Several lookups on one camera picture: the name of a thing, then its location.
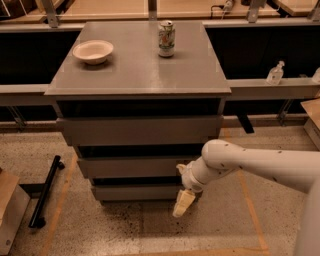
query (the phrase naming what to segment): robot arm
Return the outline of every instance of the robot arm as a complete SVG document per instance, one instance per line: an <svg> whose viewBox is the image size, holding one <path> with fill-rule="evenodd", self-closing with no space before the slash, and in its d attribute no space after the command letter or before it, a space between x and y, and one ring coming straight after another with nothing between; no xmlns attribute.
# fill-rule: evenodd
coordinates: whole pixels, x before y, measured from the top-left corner
<svg viewBox="0 0 320 256"><path fill-rule="evenodd" d="M182 183L173 215L180 217L206 185L236 169L244 169L287 187L309 193L296 256L320 255L320 152L246 149L223 140L211 140L201 157L178 165Z"/></svg>

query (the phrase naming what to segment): black metal stand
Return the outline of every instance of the black metal stand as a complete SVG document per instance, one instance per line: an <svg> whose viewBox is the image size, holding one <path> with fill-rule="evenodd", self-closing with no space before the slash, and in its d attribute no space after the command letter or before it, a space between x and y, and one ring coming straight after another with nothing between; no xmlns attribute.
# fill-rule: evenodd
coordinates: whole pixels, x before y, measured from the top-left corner
<svg viewBox="0 0 320 256"><path fill-rule="evenodd" d="M29 223L29 228L42 228L46 225L44 217L40 217L40 215L44 207L45 201L47 199L57 168L62 170L65 167L64 164L60 161L60 159L61 157L58 155L54 157L45 183L20 185L21 188L23 188L30 195L31 198L36 198L35 195L40 193L38 203Z"/></svg>

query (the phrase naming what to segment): cardboard box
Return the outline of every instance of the cardboard box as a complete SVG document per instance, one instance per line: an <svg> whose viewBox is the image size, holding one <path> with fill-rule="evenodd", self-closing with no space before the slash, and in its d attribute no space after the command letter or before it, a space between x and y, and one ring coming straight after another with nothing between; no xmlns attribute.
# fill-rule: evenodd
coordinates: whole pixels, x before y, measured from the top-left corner
<svg viewBox="0 0 320 256"><path fill-rule="evenodd" d="M304 101L301 105L310 117L304 125L304 129L320 150L320 99Z"/></svg>
<svg viewBox="0 0 320 256"><path fill-rule="evenodd" d="M18 181L0 169L0 255L9 253L30 200Z"/></svg>

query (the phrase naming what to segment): soda can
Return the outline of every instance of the soda can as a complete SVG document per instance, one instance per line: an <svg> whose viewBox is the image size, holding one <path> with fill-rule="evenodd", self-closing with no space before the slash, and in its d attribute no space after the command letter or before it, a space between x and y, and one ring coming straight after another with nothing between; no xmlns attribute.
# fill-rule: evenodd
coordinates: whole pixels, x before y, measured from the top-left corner
<svg viewBox="0 0 320 256"><path fill-rule="evenodd" d="M171 20L159 22L159 55L171 57L174 54L175 25Z"/></svg>

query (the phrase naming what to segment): terrazzo floor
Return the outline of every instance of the terrazzo floor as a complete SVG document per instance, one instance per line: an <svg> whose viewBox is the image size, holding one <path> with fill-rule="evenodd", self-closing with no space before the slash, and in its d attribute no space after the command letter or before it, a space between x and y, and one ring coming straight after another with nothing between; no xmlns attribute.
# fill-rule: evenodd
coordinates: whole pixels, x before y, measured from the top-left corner
<svg viewBox="0 0 320 256"><path fill-rule="evenodd" d="M317 151L303 126L223 128L220 138L248 148ZM292 255L305 194L235 171L208 185L181 218L174 202L96 201L73 148L59 132L2 131L0 167L20 183L44 182L55 155L58 171L44 210L46 226L29 229L32 199L10 256Z"/></svg>

